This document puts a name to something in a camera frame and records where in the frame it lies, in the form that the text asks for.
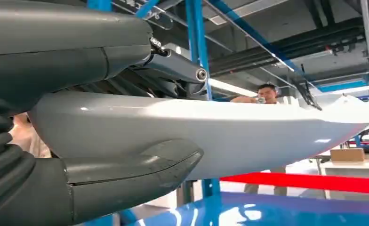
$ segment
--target ceiling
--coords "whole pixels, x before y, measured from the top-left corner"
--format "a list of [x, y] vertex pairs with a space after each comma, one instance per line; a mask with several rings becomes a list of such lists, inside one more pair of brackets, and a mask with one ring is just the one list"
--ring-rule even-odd
[[[305, 69], [305, 74], [310, 81], [315, 85], [327, 85], [328, 83], [346, 82], [355, 79], [361, 79], [364, 75], [363, 72], [369, 70], [369, 60], [367, 56], [366, 42], [364, 38], [364, 28], [361, 14], [354, 9], [354, 6], [349, 2], [352, 0], [329, 0], [331, 9], [334, 16], [334, 21], [339, 24], [339, 28], [347, 25], [347, 22], [353, 23], [354, 18], [360, 18], [360, 27], [357, 34], [359, 40], [357, 43], [353, 43], [348, 46], [340, 46], [340, 48], [334, 49], [333, 53], [327, 51], [326, 53], [318, 53], [317, 56], [310, 56], [310, 54], [303, 54], [301, 58], [294, 61], [295, 65], [301, 68], [301, 65]], [[225, 3], [231, 7], [234, 11], [237, 8], [247, 8], [249, 11], [244, 12], [237, 10], [237, 12], [245, 14], [243, 17], [255, 30], [257, 30], [266, 40], [269, 42], [275, 42], [282, 39], [289, 38], [297, 34], [303, 34], [317, 29], [317, 25], [311, 16], [310, 10], [307, 7], [307, 0], [226, 0]], [[317, 13], [320, 17], [324, 28], [333, 27], [328, 25], [328, 20], [323, 12], [323, 7], [319, 0], [314, 1], [317, 9]], [[176, 11], [184, 9], [184, 4], [179, 4]], [[219, 47], [213, 42], [208, 42], [209, 57], [212, 61], [214, 59], [225, 59], [236, 55], [238, 52], [242, 52], [246, 49], [258, 47], [251, 38], [246, 38], [245, 34], [233, 27], [230, 23], [219, 24], [220, 20], [216, 20], [216, 13], [208, 6], [203, 7], [204, 17], [207, 18], [205, 22], [206, 33], [216, 40], [220, 41], [231, 50], [233, 53], [227, 51], [224, 48]], [[353, 38], [348, 36], [342, 37], [341, 34], [337, 37]], [[211, 72], [214, 71], [213, 64], [210, 64]], [[279, 81], [271, 74], [280, 76], [287, 79], [287, 76], [300, 76], [293, 75], [286, 67], [274, 66], [273, 64], [264, 65], [265, 70], [260, 68], [244, 69], [234, 73], [221, 74], [212, 77], [230, 83], [241, 88], [250, 89], [255, 91], [257, 86], [271, 82], [279, 87], [283, 87], [286, 84]], [[361, 73], [360, 75], [347, 76], [350, 74]]]
[[[41, 1], [82, 6], [85, 6], [86, 2], [86, 0]], [[360, 10], [358, 0], [327, 0], [326, 2], [330, 3], [335, 22], [335, 24], [330, 25], [321, 5], [323, 1], [325, 0], [225, 0], [224, 2], [239, 15], [244, 15], [242, 18], [249, 25], [280, 50], [280, 42], [296, 46], [297, 42], [302, 41], [305, 35], [334, 32], [347, 26], [355, 26], [350, 31], [351, 35], [338, 33], [335, 37], [333, 36], [333, 43], [326, 43], [325, 46], [321, 44], [318, 48], [312, 45], [304, 48], [301, 52], [287, 53], [283, 51], [283, 53], [287, 58], [292, 58], [296, 66], [300, 68], [303, 66], [308, 80], [314, 81], [316, 86], [360, 80], [363, 73], [369, 70], [369, 60], [366, 52], [367, 45], [364, 41], [363, 21], [358, 12]], [[128, 6], [128, 0], [114, 0], [114, 2], [125, 7]], [[179, 3], [165, 9], [170, 14], [186, 21], [184, 0], [161, 0], [159, 6], [169, 6], [173, 2]], [[322, 27], [316, 23], [316, 17], [313, 19], [313, 13], [308, 8], [308, 4], [309, 6], [310, 4], [315, 5], [313, 11], [321, 21]], [[122, 10], [122, 8], [113, 7], [113, 9], [117, 12], [128, 13], [128, 10]], [[273, 83], [278, 87], [285, 87], [287, 84], [277, 77], [286, 81], [289, 81], [289, 78], [301, 78], [301, 75], [291, 73], [288, 68], [277, 65], [277, 62], [270, 63], [269, 59], [252, 61], [251, 57], [245, 57], [239, 63], [235, 63], [236, 70], [214, 74], [214, 72], [224, 71], [222, 67], [229, 67], [233, 64], [225, 63], [228, 59], [240, 55], [247, 56], [244, 54], [247, 51], [258, 51], [258, 44], [230, 23], [222, 21], [222, 18], [219, 18], [216, 12], [207, 5], [203, 5], [203, 14], [207, 35], [231, 50], [228, 51], [211, 41], [207, 41], [211, 76], [215, 79], [255, 91], [258, 85], [266, 82]], [[162, 44], [174, 43], [188, 49], [187, 28], [175, 21], [171, 22], [165, 15], [161, 15], [161, 18], [158, 21], [152, 19], [154, 36]], [[161, 24], [169, 29], [161, 29]], [[321, 42], [322, 39], [315, 37], [315, 40]], [[260, 65], [261, 63], [263, 66], [246, 67], [246, 65]]]

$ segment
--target mechanical arm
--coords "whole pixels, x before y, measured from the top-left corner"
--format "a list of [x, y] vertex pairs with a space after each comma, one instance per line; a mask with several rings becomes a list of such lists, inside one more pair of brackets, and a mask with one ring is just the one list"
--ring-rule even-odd
[[128, 67], [181, 84], [184, 96], [205, 90], [205, 69], [162, 49], [141, 19], [0, 0], [0, 225], [78, 224], [165, 195], [187, 177], [203, 155], [187, 140], [158, 141], [138, 155], [77, 159], [35, 159], [8, 144], [9, 117], [44, 94]]

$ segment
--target person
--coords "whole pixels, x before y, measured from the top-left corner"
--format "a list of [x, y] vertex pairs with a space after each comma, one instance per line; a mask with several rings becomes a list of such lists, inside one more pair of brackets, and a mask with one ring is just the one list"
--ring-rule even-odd
[[12, 144], [20, 146], [36, 158], [51, 158], [50, 149], [35, 131], [27, 113], [15, 115], [13, 123], [14, 127], [9, 132], [13, 137]]
[[[272, 84], [260, 85], [258, 87], [258, 97], [265, 98], [265, 104], [269, 104], [269, 105], [279, 104], [277, 102], [277, 99], [276, 99], [277, 98], [276, 87]], [[257, 103], [257, 99], [253, 98], [253, 97], [240, 96], [240, 97], [234, 98], [233, 100], [231, 100], [231, 102], [255, 104], [255, 103]], [[286, 166], [276, 167], [274, 169], [270, 169], [270, 172], [272, 172], [272, 173], [286, 173]], [[244, 192], [246, 192], [246, 193], [255, 193], [256, 194], [256, 193], [258, 193], [258, 188], [259, 188], [259, 185], [246, 184], [246, 186], [244, 188]], [[275, 186], [275, 188], [273, 190], [273, 193], [275, 195], [286, 196], [287, 195], [287, 187]]]

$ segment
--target white table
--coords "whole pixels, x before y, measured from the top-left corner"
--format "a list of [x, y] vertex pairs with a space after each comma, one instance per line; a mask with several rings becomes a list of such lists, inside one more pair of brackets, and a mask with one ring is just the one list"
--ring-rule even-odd
[[[335, 162], [331, 161], [321, 164], [321, 174], [330, 176], [347, 176], [369, 178], [369, 158], [365, 162]], [[369, 194], [344, 193], [325, 191], [327, 199], [352, 199], [358, 201], [369, 201]]]

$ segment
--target blue metal frame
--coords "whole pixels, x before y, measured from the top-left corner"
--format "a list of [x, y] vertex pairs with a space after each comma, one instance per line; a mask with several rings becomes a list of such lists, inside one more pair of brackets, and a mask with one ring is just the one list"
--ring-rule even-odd
[[242, 19], [237, 13], [235, 13], [230, 7], [228, 7], [222, 0], [207, 0], [207, 3], [215, 8], [217, 11], [219, 11], [221, 14], [223, 14], [226, 19], [229, 20], [229, 22], [241, 29], [256, 43], [263, 47], [268, 53], [270, 53], [274, 58], [279, 60], [282, 64], [286, 65], [290, 70], [300, 74], [307, 81], [311, 81], [299, 67], [297, 67], [276, 47], [271, 45], [261, 34], [259, 34], [251, 25], [249, 25], [244, 19]]
[[111, 0], [88, 0], [88, 8], [110, 12], [112, 11]]
[[[205, 42], [204, 17], [202, 16], [202, 0], [186, 0], [186, 14], [189, 49], [192, 61], [200, 63], [209, 72], [207, 44]], [[208, 100], [212, 99], [211, 87], [207, 79]], [[203, 197], [220, 194], [219, 179], [205, 179], [202, 181]]]
[[147, 13], [158, 4], [160, 0], [149, 0], [146, 4], [144, 4], [137, 12], [136, 16], [143, 18], [147, 15]]

